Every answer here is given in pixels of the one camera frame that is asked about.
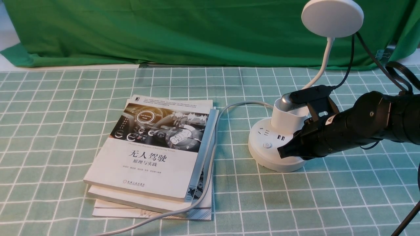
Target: green backdrop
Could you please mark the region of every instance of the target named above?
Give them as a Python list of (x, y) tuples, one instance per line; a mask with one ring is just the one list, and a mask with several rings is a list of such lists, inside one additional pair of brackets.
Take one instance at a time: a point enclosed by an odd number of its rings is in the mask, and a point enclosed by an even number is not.
[[(21, 43), (1, 53), (20, 67), (154, 62), (212, 66), (321, 64), (326, 39), (300, 14), (307, 0), (3, 0)], [(356, 0), (373, 53), (392, 60), (420, 42), (420, 1)], [(336, 39), (329, 68), (346, 66), (351, 38)], [(372, 61), (356, 40), (355, 68)]]

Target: white cable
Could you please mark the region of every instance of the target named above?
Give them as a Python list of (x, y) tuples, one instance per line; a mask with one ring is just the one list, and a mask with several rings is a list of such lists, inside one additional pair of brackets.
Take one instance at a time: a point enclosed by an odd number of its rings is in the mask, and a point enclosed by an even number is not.
[(324, 58), (322, 60), (321, 69), (319, 70), (318, 74), (307, 85), (305, 85), (302, 89), (307, 89), (307, 88), (311, 87), (324, 74), (325, 68), (327, 67), (327, 64), (328, 64), (328, 58), (330, 56), (331, 48), (333, 47), (333, 42), (334, 42), (334, 38), (327, 37), (327, 47), (325, 48)]
[(187, 208), (181, 209), (181, 210), (176, 210), (176, 211), (171, 211), (171, 212), (167, 212), (167, 213), (162, 213), (160, 215), (151, 217), (151, 218), (149, 218), (149, 219), (147, 219), (147, 220), (145, 220), (145, 221), (143, 221), (141, 223), (138, 223), (136, 225), (129, 226), (127, 228), (123, 228), (123, 229), (112, 231), (112, 232), (98, 234), (96, 236), (110, 236), (110, 235), (116, 235), (116, 234), (119, 234), (119, 233), (127, 232), (127, 231), (130, 231), (132, 229), (138, 228), (138, 227), (143, 226), (143, 225), (145, 225), (147, 223), (150, 223), (152, 221), (155, 221), (155, 220), (158, 220), (158, 219), (167, 217), (167, 216), (172, 216), (172, 215), (177, 215), (177, 214), (188, 212), (188, 211), (194, 209), (198, 204), (200, 204), (201, 201), (204, 199), (204, 196), (207, 194), (207, 191), (208, 191), (208, 188), (209, 188), (209, 184), (210, 184), (210, 178), (212, 178), (212, 174), (213, 174), (213, 161), (214, 161), (214, 154), (215, 154), (215, 150), (216, 150), (216, 146), (217, 146), (217, 133), (218, 133), (217, 130), (218, 130), (218, 125), (219, 125), (220, 117), (222, 116), (223, 112), (225, 112), (227, 109), (229, 109), (229, 108), (231, 108), (233, 106), (244, 105), (244, 104), (261, 104), (261, 105), (264, 105), (264, 106), (268, 106), (271, 109), (274, 108), (272, 105), (270, 105), (268, 103), (265, 103), (265, 102), (260, 102), (260, 101), (243, 101), (243, 102), (237, 102), (237, 103), (234, 103), (234, 104), (225, 106), (222, 109), (222, 111), (219, 113), (219, 116), (217, 117), (217, 121), (216, 121), (216, 125), (215, 125), (214, 145), (212, 147), (212, 154), (211, 154), (211, 157), (210, 157), (209, 171), (208, 171), (208, 174), (207, 174), (207, 180), (206, 180), (205, 186), (203, 188), (203, 193), (201, 194), (201, 197), (194, 204), (192, 204), (191, 206), (189, 206)]

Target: white desk lamp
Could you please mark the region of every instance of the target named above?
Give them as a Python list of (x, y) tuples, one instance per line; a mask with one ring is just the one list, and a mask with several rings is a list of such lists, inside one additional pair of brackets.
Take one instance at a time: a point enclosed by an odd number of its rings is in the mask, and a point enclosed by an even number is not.
[[(363, 11), (352, 0), (311, 0), (302, 11), (302, 22), (314, 34), (327, 38), (322, 66), (318, 74), (302, 89), (311, 87), (325, 72), (328, 57), (335, 38), (356, 33), (363, 24)], [(284, 111), (279, 98), (274, 103), (273, 115), (258, 121), (249, 133), (248, 148), (260, 165), (278, 172), (292, 172), (305, 165), (300, 157), (280, 158), (277, 147), (281, 147), (300, 130), (309, 115), (308, 108)]]

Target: stack of books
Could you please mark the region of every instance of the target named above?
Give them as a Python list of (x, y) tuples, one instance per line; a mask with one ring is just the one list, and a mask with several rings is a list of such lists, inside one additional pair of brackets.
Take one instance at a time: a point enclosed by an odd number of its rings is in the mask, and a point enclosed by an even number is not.
[[(190, 207), (207, 181), (218, 110), (212, 100), (134, 95), (85, 175), (93, 216), (150, 218)], [(167, 219), (212, 220), (213, 181), (203, 201)]]

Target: black cable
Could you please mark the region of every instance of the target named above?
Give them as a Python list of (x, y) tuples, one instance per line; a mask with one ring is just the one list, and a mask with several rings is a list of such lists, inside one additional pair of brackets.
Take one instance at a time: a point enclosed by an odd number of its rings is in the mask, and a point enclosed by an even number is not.
[(369, 149), (372, 149), (372, 148), (374, 148), (376, 145), (378, 145), (378, 143), (379, 143), (379, 141), (377, 141), (376, 143), (374, 143), (372, 146), (370, 146), (370, 147), (360, 147), (361, 149), (363, 149), (363, 150), (369, 150)]
[[(417, 184), (420, 191), (420, 163), (419, 168), (417, 170)], [(417, 203), (416, 206), (408, 213), (407, 217), (401, 222), (401, 224), (396, 228), (396, 230), (392, 233), (391, 236), (398, 236), (400, 235), (405, 227), (414, 219), (414, 217), (417, 215), (417, 213), (420, 211), (420, 201)]]
[(400, 83), (397, 82), (397, 79), (392, 77), (388, 71), (379, 63), (379, 61), (375, 58), (375, 56), (370, 52), (370, 50), (368, 49), (368, 47), (366, 46), (365, 42), (362, 39), (362, 36), (360, 35), (359, 32), (356, 32), (357, 37), (359, 38), (360, 43), (362, 44), (363, 48), (365, 49), (365, 51), (369, 54), (370, 58), (375, 62), (375, 64), (381, 69), (381, 71), (402, 91), (408, 91), (410, 89), (410, 87), (408, 89), (404, 88)]
[(409, 84), (406, 80), (397, 74), (395, 69), (399, 70), (407, 79), (416, 87), (416, 89), (420, 90), (420, 80), (404, 65), (396, 62), (390, 61), (385, 65), (385, 69), (389, 72), (389, 74), (394, 77), (403, 80), (405, 83)]
[(349, 62), (349, 66), (347, 68), (346, 75), (344, 76), (343, 80), (338, 85), (333, 86), (333, 89), (337, 89), (338, 87), (343, 85), (344, 82), (346, 81), (347, 77), (349, 76), (350, 70), (352, 68), (353, 58), (354, 58), (354, 34), (352, 35), (352, 52), (350, 54), (350, 62)]

